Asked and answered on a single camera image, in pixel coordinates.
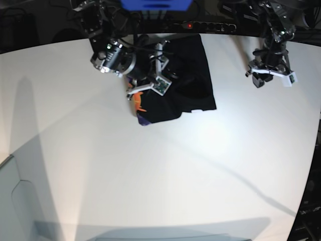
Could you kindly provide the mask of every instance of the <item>cable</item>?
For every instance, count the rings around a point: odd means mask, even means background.
[[[321,30],[319,30],[319,29],[309,29],[309,30],[307,30],[307,31],[304,31],[304,32],[296,32],[297,34],[298,33],[304,33],[304,34],[307,34],[307,32],[312,32],[312,34],[309,36],[309,37],[307,37],[306,39],[308,40],[308,39],[310,39],[312,36],[314,36],[315,34],[318,34],[319,32],[321,32]]]
[[[80,12],[75,12],[71,8],[68,8],[66,6],[54,5],[54,4],[52,4],[51,0],[48,0],[48,4],[49,4],[49,6],[54,7],[54,8],[64,9],[66,11],[66,21],[68,21],[68,22],[73,21],[76,29],[78,29],[80,32],[83,32],[83,26],[81,25],[81,22],[80,22],[80,20],[82,18],[80,16],[79,17],[77,16],[77,14],[80,14]]]
[[[305,227],[306,231],[310,234],[312,241],[317,241],[314,234],[311,232],[311,229],[307,226],[305,221],[302,221],[302,224]]]
[[[271,44],[270,44],[269,52],[267,53],[267,56],[266,56],[266,59],[265,59],[265,66],[266,66],[266,67],[268,67],[267,64],[268,64],[268,60],[269,60],[270,55],[271,55],[271,52],[272,52],[273,44],[274,44],[274,38],[271,39]]]
[[[139,24],[141,22],[141,14],[139,12],[129,12],[123,8],[119,8],[116,6],[107,6],[107,8],[115,9],[113,12],[110,12],[110,14],[112,16],[108,17],[108,21],[110,21],[112,23],[113,27],[116,30],[120,31],[121,33],[124,33],[124,32],[126,33],[127,23],[130,22],[131,27],[132,27],[132,31],[133,31],[133,35],[134,35],[134,43],[136,43],[136,41],[138,39],[137,27],[139,26]],[[125,17],[125,20],[120,27],[117,27],[116,23],[115,23],[117,20],[117,14],[121,14],[122,16]],[[134,14],[139,16],[140,21],[133,17]]]
[[[158,59],[160,62],[163,62],[163,63],[164,63],[164,61],[163,61],[162,59],[160,59],[160,57],[163,56],[163,55],[164,55],[164,54],[161,54],[161,55],[158,55],[158,56],[155,56],[155,57],[151,58],[151,59],[150,59],[150,62],[153,62],[153,61],[155,61],[156,59]]]
[[[128,46],[130,46],[130,47],[133,47],[133,48],[135,48],[135,49],[144,50],[144,51],[148,51],[148,52],[158,51],[158,52],[162,52],[162,53],[164,53],[164,54],[174,54],[174,53],[167,52],[167,51],[164,51],[164,50],[148,49],[148,48],[138,47],[138,46],[135,46],[134,44],[130,44],[129,42],[123,40],[122,38],[120,38],[119,40],[122,41],[124,44],[126,44],[126,45],[128,45]]]
[[[235,4],[233,5],[233,9],[232,10],[233,10],[232,12],[233,12],[234,20],[236,22],[236,26],[239,29],[241,29],[241,31],[244,31],[243,25],[240,23],[240,19],[239,19],[238,15],[237,15],[236,5]]]

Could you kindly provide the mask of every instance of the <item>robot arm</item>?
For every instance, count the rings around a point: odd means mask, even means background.
[[[258,15],[264,29],[264,45],[253,52],[256,58],[249,63],[246,76],[253,75],[256,87],[262,87],[273,76],[282,77],[285,86],[297,82],[290,68],[286,42],[294,37],[295,27],[286,15],[282,5],[267,0],[222,0],[229,3],[246,3],[252,12]],[[186,10],[192,0],[85,0],[75,10],[82,11],[86,31],[94,54],[91,62],[103,73],[114,73],[119,77],[128,76],[132,81],[129,97],[146,89],[164,95],[171,85],[163,73],[169,59],[163,51],[165,42],[154,48],[145,48],[146,36],[135,34],[135,25],[139,20],[132,19],[132,13],[125,10]],[[115,27],[111,11],[123,11],[128,16],[134,32],[134,44],[122,40],[126,33]]]
[[[257,88],[273,79],[282,78],[284,86],[297,82],[291,70],[286,42],[294,38],[295,26],[288,19],[282,5],[270,1],[251,2],[249,7],[260,17],[264,27],[262,49],[253,52],[256,57],[249,63],[246,76],[253,74],[253,83]]]

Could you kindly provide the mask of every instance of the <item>purple object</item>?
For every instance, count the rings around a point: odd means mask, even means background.
[[[142,117],[140,114],[137,113],[138,123],[145,127],[151,124],[148,120],[146,120],[144,117]]]
[[[186,11],[193,0],[121,0],[129,11]]]

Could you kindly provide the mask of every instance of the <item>black cable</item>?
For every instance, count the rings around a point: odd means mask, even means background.
[[[273,44],[274,44],[274,38],[271,40],[269,52],[267,53],[267,56],[266,56],[266,59],[265,59],[265,66],[266,66],[266,67],[267,67],[267,63],[268,63],[268,60],[269,60],[269,58],[270,58],[271,52],[272,52]]]
[[[144,50],[144,51],[148,51],[148,52],[158,51],[158,52],[162,52],[162,53],[164,53],[164,54],[174,54],[174,53],[167,52],[167,51],[164,51],[164,50],[148,49],[148,48],[138,47],[138,46],[136,46],[136,45],[134,45],[134,44],[130,44],[129,42],[123,40],[122,38],[120,38],[120,40],[121,40],[124,44],[126,44],[126,45],[128,45],[128,46],[130,46],[130,47],[133,47],[133,48],[135,48],[135,49]]]
[[[243,25],[241,25],[239,17],[237,16],[237,11],[236,11],[236,5],[235,4],[233,4],[232,12],[233,12],[234,20],[236,22],[236,26],[243,32],[244,28],[243,28]]]
[[[49,4],[49,6],[54,7],[54,8],[60,8],[60,9],[66,10],[66,21],[68,21],[68,22],[73,21],[74,24],[76,25],[76,28],[78,30],[80,30],[81,32],[83,31],[82,25],[80,23],[80,20],[82,18],[77,16],[77,14],[79,14],[80,12],[75,12],[71,8],[68,8],[68,7],[63,6],[63,5],[54,5],[54,4],[52,4],[51,0],[48,0],[48,4]]]
[[[299,32],[299,31],[297,31],[296,33],[297,34],[303,34],[303,33],[305,33],[305,34],[307,34],[307,32],[312,32],[312,34],[309,36],[309,37],[307,37],[306,39],[310,39],[312,36],[314,36],[315,34],[318,34],[319,32],[321,33],[321,30],[319,30],[319,29],[309,29],[309,30],[306,30],[306,31],[304,31],[304,32]]]
[[[155,56],[153,58],[150,59],[150,62],[155,61],[156,59],[158,59],[160,62],[164,63],[164,61],[162,59],[160,59],[160,57],[164,56],[164,54],[161,54],[159,56]]]
[[[134,45],[137,44],[137,39],[138,39],[138,33],[137,33],[137,26],[135,24],[135,22],[133,21],[133,17],[132,15],[129,13],[129,19],[130,19],[130,23],[131,23],[131,28],[132,28],[132,32],[133,32],[133,42]]]

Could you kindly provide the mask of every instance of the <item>white table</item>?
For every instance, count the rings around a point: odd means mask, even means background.
[[[92,67],[88,40],[1,55],[8,152],[57,240],[287,239],[314,151],[321,48],[288,43],[299,83],[256,89],[235,39],[202,35],[218,109],[148,127],[123,81]],[[258,44],[240,39],[249,54]]]

